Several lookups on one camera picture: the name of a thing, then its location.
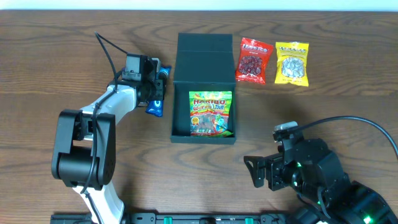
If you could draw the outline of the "blue Oreo cookie pack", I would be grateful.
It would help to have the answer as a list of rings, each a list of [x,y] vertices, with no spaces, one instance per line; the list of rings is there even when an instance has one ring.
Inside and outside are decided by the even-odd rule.
[[[161,67],[155,78],[162,80],[163,94],[165,95],[167,88],[167,79],[169,78],[171,66]],[[156,117],[162,117],[164,108],[164,100],[148,102],[146,113]]]

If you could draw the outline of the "green Haribo worms bag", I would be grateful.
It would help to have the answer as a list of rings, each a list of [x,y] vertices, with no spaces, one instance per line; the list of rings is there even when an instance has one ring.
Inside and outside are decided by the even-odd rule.
[[[231,91],[190,91],[190,135],[228,137]]]

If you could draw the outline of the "yellow Hacks candy bag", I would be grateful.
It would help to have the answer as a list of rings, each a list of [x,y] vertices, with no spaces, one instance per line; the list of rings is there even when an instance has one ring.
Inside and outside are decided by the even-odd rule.
[[[276,42],[277,70],[275,84],[308,87],[307,58],[309,43]]]

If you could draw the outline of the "red Hacks candy bag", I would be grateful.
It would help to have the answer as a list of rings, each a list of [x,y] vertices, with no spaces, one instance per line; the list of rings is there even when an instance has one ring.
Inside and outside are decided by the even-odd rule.
[[[266,67],[274,47],[271,44],[243,37],[240,45],[236,80],[266,84]]]

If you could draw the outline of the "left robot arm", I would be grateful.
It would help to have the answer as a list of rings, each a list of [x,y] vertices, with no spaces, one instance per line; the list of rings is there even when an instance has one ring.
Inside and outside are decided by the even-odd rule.
[[[52,215],[51,223],[129,223],[112,183],[116,126],[140,106],[160,113],[170,70],[158,58],[128,54],[125,67],[97,100],[59,114],[52,175],[80,195],[89,213]]]

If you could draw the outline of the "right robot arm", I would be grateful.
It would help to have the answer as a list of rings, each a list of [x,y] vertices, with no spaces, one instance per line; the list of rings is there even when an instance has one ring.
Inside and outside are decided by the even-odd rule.
[[[244,163],[256,188],[293,188],[306,206],[289,215],[286,223],[397,224],[397,216],[380,194],[349,179],[338,156],[322,139],[305,139],[302,133],[282,137],[278,153],[245,156]]]

